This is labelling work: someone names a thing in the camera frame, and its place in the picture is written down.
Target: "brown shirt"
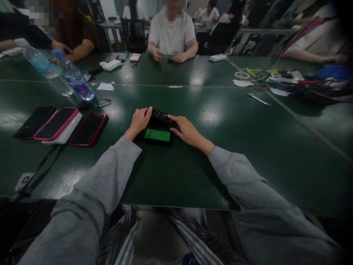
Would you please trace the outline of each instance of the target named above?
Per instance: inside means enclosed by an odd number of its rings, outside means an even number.
[[[57,25],[53,39],[67,45],[71,50],[82,44],[84,39],[90,40],[95,47],[103,51],[96,26],[88,18],[83,17],[81,25]]]

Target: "gray sweatshirt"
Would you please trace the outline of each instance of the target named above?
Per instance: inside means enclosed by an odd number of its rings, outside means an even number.
[[[58,200],[50,223],[19,264],[95,264],[104,219],[117,207],[141,151],[125,137],[110,147],[74,185],[72,192]],[[244,155],[216,147],[208,158],[231,197],[240,205],[240,211],[232,212],[232,218],[246,261],[238,259],[233,263],[340,262],[341,247],[271,189]],[[187,228],[180,220],[175,219],[175,223]]]

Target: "white power bank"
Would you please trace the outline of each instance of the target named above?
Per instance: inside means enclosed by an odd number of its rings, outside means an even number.
[[[227,58],[227,55],[225,54],[217,54],[217,55],[213,55],[210,57],[210,61],[222,61],[225,60]]]
[[[102,68],[106,71],[111,71],[120,65],[121,65],[121,62],[119,60],[113,60],[113,61],[110,61],[109,63],[103,65]]]
[[[46,145],[53,145],[53,144],[66,144],[67,140],[69,139],[70,135],[78,125],[79,121],[82,118],[81,113],[77,113],[75,118],[72,119],[72,121],[69,123],[69,125],[65,128],[65,130],[59,135],[58,138],[56,138],[53,141],[47,142],[47,141],[42,141],[43,144]]]

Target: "red phone case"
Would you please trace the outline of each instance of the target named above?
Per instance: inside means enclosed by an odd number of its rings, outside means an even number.
[[[104,116],[104,119],[102,120],[100,126],[98,127],[98,130],[96,132],[96,134],[94,135],[93,139],[92,139],[92,142],[88,145],[78,145],[78,144],[72,144],[72,141],[75,139],[76,135],[78,134],[78,132],[81,130],[81,127],[85,124],[86,120],[88,119],[88,117],[91,115],[91,114],[105,114]],[[104,126],[104,123],[106,122],[106,120],[108,119],[108,114],[107,113],[103,113],[103,112],[91,112],[90,114],[88,114],[88,116],[86,117],[86,119],[84,120],[84,122],[82,123],[82,125],[80,126],[80,128],[77,130],[77,132],[75,133],[75,135],[73,136],[73,138],[71,139],[70,141],[70,145],[72,146],[92,146],[95,142],[96,142],[96,139],[100,133],[100,131],[102,130],[102,127]]]
[[[45,138],[36,138],[36,135],[45,128],[45,126],[63,109],[75,109],[74,113],[67,119],[67,121],[60,127],[60,129],[54,134],[53,137],[49,138],[49,139],[45,139]],[[56,138],[58,138],[60,136],[60,134],[66,129],[66,127],[70,124],[70,122],[73,120],[73,118],[76,117],[76,115],[79,113],[79,110],[77,108],[71,108],[71,107],[65,107],[60,109],[59,111],[57,111],[55,113],[55,115],[53,115],[49,121],[46,122],[46,124],[44,124],[44,126],[42,128],[40,128],[40,130],[38,132],[36,132],[36,134],[34,135],[33,139],[37,140],[37,141],[53,141]]]

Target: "green table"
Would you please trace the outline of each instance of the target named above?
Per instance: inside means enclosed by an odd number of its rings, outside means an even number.
[[[95,54],[78,63],[82,70],[97,67],[107,54]],[[7,66],[13,71],[2,70]],[[75,106],[43,82],[22,56],[0,62],[0,195],[12,196],[22,173],[33,172],[50,147],[33,140],[12,138],[38,106]],[[182,65],[161,65],[143,55],[138,67],[122,68],[97,76],[97,83],[115,81],[114,91],[96,91],[97,98],[112,99],[104,111],[109,121],[92,148],[62,146],[31,184],[33,198],[68,194],[102,153],[128,128],[133,111],[152,105],[188,117],[216,145],[245,154],[269,185],[305,213],[345,216],[351,205],[350,165],[322,142],[273,98],[252,91],[271,103],[268,108],[236,88],[236,69],[227,61],[208,62],[196,57]],[[28,81],[25,73],[31,73]],[[183,85],[183,88],[168,88]],[[137,144],[143,149],[135,163],[122,203],[159,206],[238,209],[208,159],[175,139],[172,148]]]

